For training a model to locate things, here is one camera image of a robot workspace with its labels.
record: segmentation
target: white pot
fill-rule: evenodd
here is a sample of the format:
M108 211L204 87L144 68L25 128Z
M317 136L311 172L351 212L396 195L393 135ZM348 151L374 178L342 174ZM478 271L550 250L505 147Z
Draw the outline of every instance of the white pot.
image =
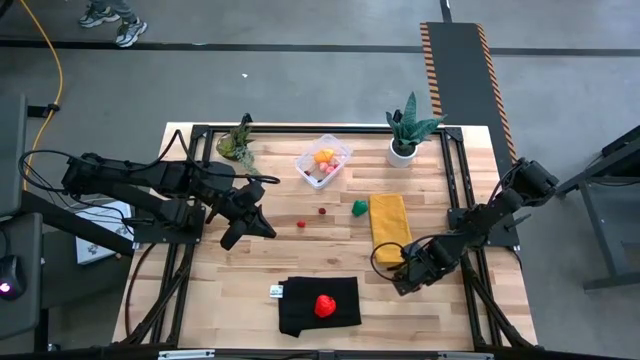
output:
M409 164L411 164L411 161L413 161L413 158L416 157L416 154L418 153L418 147L416 146L416 148L413 150L413 154L409 156L400 156L396 154L395 151L393 151L393 139L394 138L391 138L391 141L389 142L389 153L387 154L387 160L389 161L389 164L391 164L391 166L393 167L409 166Z

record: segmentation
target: potted plant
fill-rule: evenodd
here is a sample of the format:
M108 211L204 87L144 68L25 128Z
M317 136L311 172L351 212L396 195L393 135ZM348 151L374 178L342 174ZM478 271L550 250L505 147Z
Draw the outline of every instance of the potted plant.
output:
M429 134L434 132L443 118L416 121L416 95L411 92L404 114L396 110L387 112L387 122L391 126L393 138L389 143L387 160L392 166L407 167L418 153L418 144L428 141Z
M249 139L251 127L248 123L253 122L249 113L242 116L240 125L229 130L222 135L216 144L218 153L227 160L238 161L251 175L259 175L260 172L253 166L255 161L253 153L247 145L253 140Z

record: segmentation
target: orange striped tape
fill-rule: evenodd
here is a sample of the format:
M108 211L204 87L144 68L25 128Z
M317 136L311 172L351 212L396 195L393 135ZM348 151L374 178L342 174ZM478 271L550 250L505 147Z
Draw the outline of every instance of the orange striped tape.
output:
M433 51L431 50L431 39L429 38L429 28L426 23L420 24L420 36L422 38L422 53L424 54L424 65L427 68L427 81L429 82L429 96L431 97L431 109L434 116L442 116L442 104L440 103L440 90L438 89L438 77L436 67L433 62Z
M496 72L493 70L493 61L491 61L491 55L489 54L489 45L487 44L487 38L484 35L484 29L482 28L482 25L476 24L476 26L478 27L478 35L480 36L480 43L482 44L482 50L484 51L484 59L487 62L489 79L491 81L491 86L493 87L493 95L496 98L498 113L500 114L502 128L504 129L504 136L507 139L509 155L511 156L511 161L515 163L518 160L516 156L516 147L513 144L513 138L511 137L511 128L509 127L509 121L507 120L507 113L504 111L504 103L502 102L502 96L500 95L500 88L498 87Z

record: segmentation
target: gray floor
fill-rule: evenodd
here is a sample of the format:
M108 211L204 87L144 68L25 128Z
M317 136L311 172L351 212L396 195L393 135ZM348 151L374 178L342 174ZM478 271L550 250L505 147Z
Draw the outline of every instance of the gray floor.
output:
M451 0L454 21L480 22L498 47L638 48L640 3L615 0ZM83 1L31 0L57 40L107 40L115 26L80 31ZM150 21L144 40L256 44L418 45L417 24L439 21L437 0L131 0ZM37 38L20 7L0 21L0 37ZM64 111L41 146L74 153L152 159L168 121L384 121L415 90L430 112L421 55L258 52L60 51ZM638 58L494 59L519 155L561 180L606 143L636 126ZM51 101L57 75L47 50L0 48L0 93ZM39 126L29 120L30 139ZM142 135L153 139L141 142ZM567 137L579 141L568 141ZM57 180L57 159L36 159ZM640 287L585 294L605 275L576 194L552 200L518 230L524 277L541 345L637 358ZM52 338L67 347L107 344L122 289L59 309ZM28 339L0 346L28 350Z

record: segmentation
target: wooden tabletop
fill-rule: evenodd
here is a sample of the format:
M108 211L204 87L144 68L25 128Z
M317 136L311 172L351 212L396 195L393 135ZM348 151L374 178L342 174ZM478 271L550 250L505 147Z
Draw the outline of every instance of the wooden tabletop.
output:
M193 123L169 123L162 148L176 129L189 138ZM462 126L476 201L486 202L498 181L488 128ZM472 349L462 276L458 271L416 293L398 296L394 287L371 270L369 217L353 217L355 200L371 194L403 195L413 238L443 232L450 207L440 143L419 146L407 169L390 168L385 156L389 135L334 134L352 150L351 161L323 190L314 190L294 168L294 160L321 134L253 134L250 149L262 174L282 180L264 185L261 203L277 231L275 239L244 236L227 252L219 240L227 221L218 216L205 227L196 248L187 295L181 347L340 350L465 350ZM457 184L458 159L452 147ZM182 160L179 145L167 160ZM222 159L215 149L212 159ZM234 164L236 171L245 171ZM246 180L236 180L240 187ZM464 204L464 194L459 194ZM319 215L324 207L326 215ZM306 228L296 222L305 220ZM141 266L131 300L132 324L148 312L158 296L167 246L159 245ZM139 259L136 253L131 269ZM536 341L524 282L513 254L487 248L493 292L505 314L531 342ZM362 325L305 330L300 338L278 331L277 300L270 285L290 276L356 276ZM124 338L120 309L114 340ZM483 334L489 338L486 312L479 306ZM171 318L167 316L165 332Z

